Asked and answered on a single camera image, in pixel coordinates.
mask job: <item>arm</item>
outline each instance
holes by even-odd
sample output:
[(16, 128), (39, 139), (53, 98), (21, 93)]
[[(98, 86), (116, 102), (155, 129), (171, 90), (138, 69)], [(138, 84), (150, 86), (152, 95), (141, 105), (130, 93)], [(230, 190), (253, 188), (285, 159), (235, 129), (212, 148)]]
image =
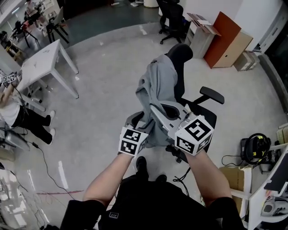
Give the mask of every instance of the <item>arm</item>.
[(7, 90), (5, 91), (4, 94), (2, 94), (2, 97), (0, 98), (0, 108), (3, 108), (6, 106), (7, 101), (10, 97), (10, 95), (13, 93), (14, 91), (14, 87), (12, 84), (10, 84), (7, 88)]
[(127, 171), (132, 156), (118, 155), (112, 163), (101, 172), (87, 188), (83, 201), (97, 200), (105, 207), (109, 205)]
[(196, 156), (186, 154), (186, 158), (207, 206), (218, 198), (232, 197), (228, 180), (205, 151)]

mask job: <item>chair backrest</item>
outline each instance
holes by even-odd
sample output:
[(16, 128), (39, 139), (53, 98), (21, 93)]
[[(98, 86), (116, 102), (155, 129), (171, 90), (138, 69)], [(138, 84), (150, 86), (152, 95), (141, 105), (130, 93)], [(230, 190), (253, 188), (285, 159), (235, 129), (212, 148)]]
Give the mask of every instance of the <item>chair backrest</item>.
[(183, 7), (177, 3), (178, 0), (157, 0), (162, 11), (163, 17), (169, 19), (169, 28), (172, 30), (179, 29), (182, 21)]
[(186, 44), (177, 44), (166, 55), (171, 59), (178, 75), (177, 84), (174, 87), (174, 97), (179, 102), (185, 93), (184, 63), (193, 58), (193, 51)]
[(63, 14), (63, 7), (61, 7), (57, 17), (54, 19), (53, 24), (57, 25), (59, 24), (64, 18), (64, 14)]

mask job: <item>white sneaker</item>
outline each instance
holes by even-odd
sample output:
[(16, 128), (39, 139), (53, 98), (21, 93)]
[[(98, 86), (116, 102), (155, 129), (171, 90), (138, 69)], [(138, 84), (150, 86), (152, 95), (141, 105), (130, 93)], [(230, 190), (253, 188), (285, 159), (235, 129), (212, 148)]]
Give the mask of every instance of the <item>white sneaker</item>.
[(49, 145), (52, 145), (52, 142), (53, 142), (54, 137), (55, 137), (55, 134), (56, 134), (56, 130), (55, 130), (54, 128), (51, 129), (51, 130), (50, 130), (50, 134), (51, 134), (51, 136), (52, 136), (52, 141), (51, 141), (51, 143), (50, 143)]
[(49, 115), (50, 115), (50, 118), (51, 118), (51, 121), (50, 121), (50, 125), (52, 124), (52, 121), (53, 121), (53, 118), (55, 117), (55, 110), (52, 110), (50, 113), (49, 113)]
[(131, 5), (131, 6), (134, 6), (134, 7), (139, 6), (136, 2), (131, 2), (130, 5)]

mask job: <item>black shoe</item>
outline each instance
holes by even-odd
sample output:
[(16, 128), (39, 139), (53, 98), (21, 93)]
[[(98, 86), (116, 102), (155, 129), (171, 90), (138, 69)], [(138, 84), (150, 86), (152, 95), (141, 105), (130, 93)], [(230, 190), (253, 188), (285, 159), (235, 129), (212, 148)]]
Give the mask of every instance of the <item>black shoe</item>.
[(145, 159), (145, 157), (140, 156), (137, 158), (136, 160), (136, 168), (138, 171), (140, 170), (145, 170), (147, 171), (147, 161)]
[(164, 174), (158, 176), (156, 182), (167, 182), (167, 176)]

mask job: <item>desk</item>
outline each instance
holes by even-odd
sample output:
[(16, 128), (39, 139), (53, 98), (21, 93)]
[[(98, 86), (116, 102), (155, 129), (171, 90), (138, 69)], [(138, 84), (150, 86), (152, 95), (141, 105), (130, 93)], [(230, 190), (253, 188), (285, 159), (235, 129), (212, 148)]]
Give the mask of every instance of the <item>desk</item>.
[(276, 149), (276, 148), (283, 150), (282, 155), (280, 159), (278, 160), (277, 164), (272, 169), (268, 178), (265, 180), (265, 182), (260, 186), (260, 188), (254, 194), (250, 194), (250, 193), (245, 194), (244, 192), (231, 189), (231, 193), (233, 196), (237, 196), (242, 199), (249, 200), (249, 222), (248, 224), (246, 222), (244, 223), (244, 227), (246, 227), (247, 230), (254, 230), (262, 222), (261, 211), (262, 211), (262, 207), (265, 201), (267, 200), (267, 190), (264, 189), (264, 187), (266, 186), (267, 183), (271, 182), (272, 176), (276, 173), (283, 158), (286, 156), (286, 154), (288, 154), (287, 144), (274, 146), (273, 149)]
[[(75, 74), (78, 74), (79, 71), (66, 53), (65, 49), (60, 43), (60, 40), (57, 40), (50, 45), (46, 46), (36, 54), (34, 54), (31, 58), (27, 59), (21, 67), (22, 70), (22, 80), (20, 81), (17, 90), (22, 91), (27, 88), (29, 85), (33, 84), (36, 81), (41, 80), (42, 77), (51, 73), (54, 78), (70, 93), (74, 98), (78, 98), (78, 93), (67, 84), (66, 80), (58, 73), (55, 69), (56, 58), (58, 56), (58, 52), (63, 55), (69, 66), (72, 68)], [(45, 108), (33, 102), (28, 97), (22, 95), (23, 100), (32, 106), (40, 109), (41, 111), (45, 111)]]

